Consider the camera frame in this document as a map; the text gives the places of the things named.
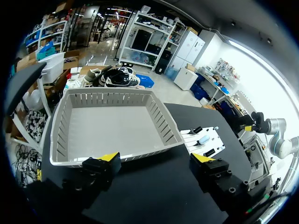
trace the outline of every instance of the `white refrigerator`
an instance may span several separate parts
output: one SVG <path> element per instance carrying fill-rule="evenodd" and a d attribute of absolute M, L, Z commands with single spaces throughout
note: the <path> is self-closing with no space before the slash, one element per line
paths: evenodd
<path fill-rule="evenodd" d="M 169 67 L 179 70 L 187 63 L 193 64 L 205 42 L 191 31 L 186 31 L 180 40 L 180 46 L 173 56 Z"/>

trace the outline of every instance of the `black table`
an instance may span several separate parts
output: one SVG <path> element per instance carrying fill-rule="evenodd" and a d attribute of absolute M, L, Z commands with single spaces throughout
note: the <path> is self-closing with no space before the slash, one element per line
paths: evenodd
<path fill-rule="evenodd" d="M 179 130 L 197 126 L 218 126 L 226 149 L 214 158 L 229 163 L 242 180 L 250 176 L 250 163 L 235 134 L 218 111 L 192 106 L 165 104 Z M 54 167 L 49 161 L 50 130 L 43 150 L 43 180 L 61 187 L 63 178 L 76 178 L 75 168 Z M 204 194 L 189 170 L 189 154 L 184 145 L 147 158 L 122 163 L 107 192 L 102 192 L 83 214 L 105 224 L 222 223 L 227 213 L 207 193 Z"/>

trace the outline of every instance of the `white pegboard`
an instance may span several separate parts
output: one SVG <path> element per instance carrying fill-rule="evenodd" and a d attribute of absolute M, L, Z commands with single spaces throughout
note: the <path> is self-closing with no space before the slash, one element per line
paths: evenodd
<path fill-rule="evenodd" d="M 181 131 L 181 135 L 184 139 L 185 146 L 188 150 L 188 153 L 196 153 L 199 155 L 206 156 L 205 153 L 214 150 L 215 152 L 208 155 L 207 157 L 211 158 L 225 149 L 225 146 L 217 133 L 218 127 L 204 127 L 197 134 L 189 134 L 190 130 Z M 205 136 L 209 137 L 209 140 L 203 145 L 196 145 L 197 141 L 204 138 Z"/>

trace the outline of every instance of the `blue plastic bin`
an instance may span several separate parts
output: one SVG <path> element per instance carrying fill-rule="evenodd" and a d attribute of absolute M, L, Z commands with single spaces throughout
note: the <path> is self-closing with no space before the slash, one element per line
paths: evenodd
<path fill-rule="evenodd" d="M 49 50 L 45 51 L 45 52 L 42 52 L 42 53 L 38 53 L 36 55 L 36 59 L 39 61 L 39 60 L 42 60 L 50 55 L 53 55 L 53 54 L 56 54 L 56 50 L 55 50 L 55 47 L 52 47 L 50 48 Z"/>
<path fill-rule="evenodd" d="M 140 84 L 139 85 L 151 88 L 155 84 L 154 81 L 151 80 L 151 78 L 148 77 L 148 76 L 142 76 L 142 75 L 138 75 L 138 74 L 136 74 L 136 76 L 140 78 Z"/>

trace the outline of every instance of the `screw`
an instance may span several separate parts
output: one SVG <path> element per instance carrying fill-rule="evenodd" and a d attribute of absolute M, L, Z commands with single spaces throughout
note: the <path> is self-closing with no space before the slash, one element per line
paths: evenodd
<path fill-rule="evenodd" d="M 228 191 L 233 194 L 235 193 L 235 188 L 229 188 Z"/>

